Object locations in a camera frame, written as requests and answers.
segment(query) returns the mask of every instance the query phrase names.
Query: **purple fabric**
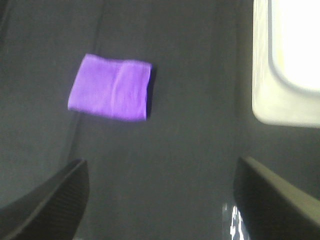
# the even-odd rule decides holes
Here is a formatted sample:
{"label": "purple fabric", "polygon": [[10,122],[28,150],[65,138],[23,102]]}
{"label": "purple fabric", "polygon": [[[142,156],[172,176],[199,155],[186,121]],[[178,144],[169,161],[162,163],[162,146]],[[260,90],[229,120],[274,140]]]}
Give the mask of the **purple fabric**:
{"label": "purple fabric", "polygon": [[68,109],[123,121],[147,118],[152,65],[86,54],[76,75]]}

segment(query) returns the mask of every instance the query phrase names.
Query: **folded purple towel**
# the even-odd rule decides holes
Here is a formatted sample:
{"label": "folded purple towel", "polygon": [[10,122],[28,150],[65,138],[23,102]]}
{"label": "folded purple towel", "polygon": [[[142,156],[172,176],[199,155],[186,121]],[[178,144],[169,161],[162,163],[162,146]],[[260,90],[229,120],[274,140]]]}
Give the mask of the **folded purple towel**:
{"label": "folded purple towel", "polygon": [[68,109],[123,121],[147,118],[152,65],[86,54],[76,75]]}

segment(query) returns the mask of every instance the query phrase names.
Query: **dark gray floor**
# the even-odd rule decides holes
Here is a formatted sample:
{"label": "dark gray floor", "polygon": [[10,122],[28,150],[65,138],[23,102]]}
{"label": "dark gray floor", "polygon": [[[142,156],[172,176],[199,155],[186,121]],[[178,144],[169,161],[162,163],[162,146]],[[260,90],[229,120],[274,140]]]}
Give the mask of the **dark gray floor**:
{"label": "dark gray floor", "polygon": [[239,155],[320,199],[320,130],[251,111],[252,1],[9,1],[0,39],[0,207],[63,167],[68,94],[86,52],[157,67],[148,121],[81,114],[84,240],[220,239]]}

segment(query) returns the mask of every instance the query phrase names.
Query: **dark gray surface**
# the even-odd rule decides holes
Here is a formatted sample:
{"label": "dark gray surface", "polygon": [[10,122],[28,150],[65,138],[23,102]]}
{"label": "dark gray surface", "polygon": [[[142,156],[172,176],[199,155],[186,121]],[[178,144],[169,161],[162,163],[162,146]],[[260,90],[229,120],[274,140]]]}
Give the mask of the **dark gray surface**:
{"label": "dark gray surface", "polygon": [[238,155],[320,198],[320,130],[252,114],[252,1],[31,2],[14,7],[0,49],[1,206],[68,161],[68,94],[93,49],[157,76],[148,121],[79,119],[70,157],[88,160],[91,193],[78,237],[220,239]]}

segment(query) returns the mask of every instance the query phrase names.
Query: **gray fabric surface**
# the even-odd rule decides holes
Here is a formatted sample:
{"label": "gray fabric surface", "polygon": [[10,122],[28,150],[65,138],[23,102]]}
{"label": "gray fabric surface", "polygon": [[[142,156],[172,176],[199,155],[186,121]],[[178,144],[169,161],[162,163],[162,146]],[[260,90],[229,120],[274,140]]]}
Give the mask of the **gray fabric surface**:
{"label": "gray fabric surface", "polygon": [[69,161],[86,52],[157,75],[148,121],[79,117],[69,157],[88,160],[91,188],[79,238],[219,239],[239,155],[320,198],[320,130],[252,114],[251,15],[250,0],[16,1],[1,29],[0,207]]}

